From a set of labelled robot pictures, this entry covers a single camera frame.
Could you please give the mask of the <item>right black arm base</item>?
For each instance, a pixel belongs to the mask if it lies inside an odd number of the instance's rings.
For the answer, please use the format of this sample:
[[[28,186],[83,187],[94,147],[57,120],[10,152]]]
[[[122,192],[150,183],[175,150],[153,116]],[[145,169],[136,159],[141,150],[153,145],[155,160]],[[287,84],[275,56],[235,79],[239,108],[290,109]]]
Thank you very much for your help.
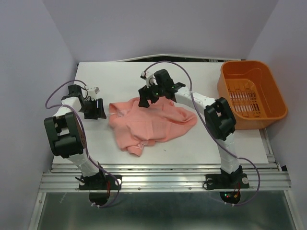
[[[247,175],[244,173],[234,178],[222,173],[206,174],[202,187],[207,191],[219,190],[221,200],[232,206],[239,205],[241,190],[250,188]]]

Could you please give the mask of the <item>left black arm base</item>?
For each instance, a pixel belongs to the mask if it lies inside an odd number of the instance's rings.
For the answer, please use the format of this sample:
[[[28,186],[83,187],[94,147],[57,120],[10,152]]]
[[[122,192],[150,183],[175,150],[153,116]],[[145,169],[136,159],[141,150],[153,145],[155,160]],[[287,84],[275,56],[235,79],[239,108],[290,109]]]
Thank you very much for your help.
[[[89,201],[93,207],[110,207],[121,190],[122,175],[116,174],[103,176],[98,173],[95,176],[85,178],[82,175],[75,179],[79,182],[78,189],[89,192]]]

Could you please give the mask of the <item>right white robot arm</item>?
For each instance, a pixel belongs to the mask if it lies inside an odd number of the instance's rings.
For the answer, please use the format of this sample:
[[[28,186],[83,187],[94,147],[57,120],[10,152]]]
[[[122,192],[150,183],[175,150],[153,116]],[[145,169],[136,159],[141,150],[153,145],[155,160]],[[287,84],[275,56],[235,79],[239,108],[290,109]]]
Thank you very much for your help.
[[[160,98],[165,97],[175,103],[195,109],[209,135],[216,141],[221,159],[221,183],[231,187],[238,182],[237,174],[243,172],[235,153],[234,132],[236,119],[228,101],[209,98],[192,92],[185,84],[174,83],[167,70],[154,74],[142,72],[146,85],[139,89],[139,107],[148,108]]]

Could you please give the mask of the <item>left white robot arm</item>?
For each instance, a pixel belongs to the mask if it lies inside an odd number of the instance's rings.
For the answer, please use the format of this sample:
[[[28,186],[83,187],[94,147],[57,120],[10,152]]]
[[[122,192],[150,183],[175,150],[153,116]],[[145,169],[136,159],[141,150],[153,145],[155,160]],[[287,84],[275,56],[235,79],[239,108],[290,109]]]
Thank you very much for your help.
[[[80,185],[93,185],[97,189],[106,185],[107,177],[99,169],[99,162],[89,156],[78,113],[82,113],[84,119],[106,119],[103,99],[96,97],[99,91],[98,87],[89,88],[87,85],[68,86],[68,94],[57,105],[57,112],[44,120],[54,156],[69,160],[81,171]]]

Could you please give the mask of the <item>pink pleated skirt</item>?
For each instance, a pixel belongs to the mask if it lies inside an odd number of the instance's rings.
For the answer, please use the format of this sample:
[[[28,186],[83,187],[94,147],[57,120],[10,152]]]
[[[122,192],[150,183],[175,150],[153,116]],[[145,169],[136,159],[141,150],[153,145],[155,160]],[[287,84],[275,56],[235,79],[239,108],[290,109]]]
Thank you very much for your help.
[[[197,123],[197,117],[165,97],[139,107],[140,99],[109,104],[109,126],[113,129],[118,148],[141,156],[145,146],[167,142],[188,133]]]

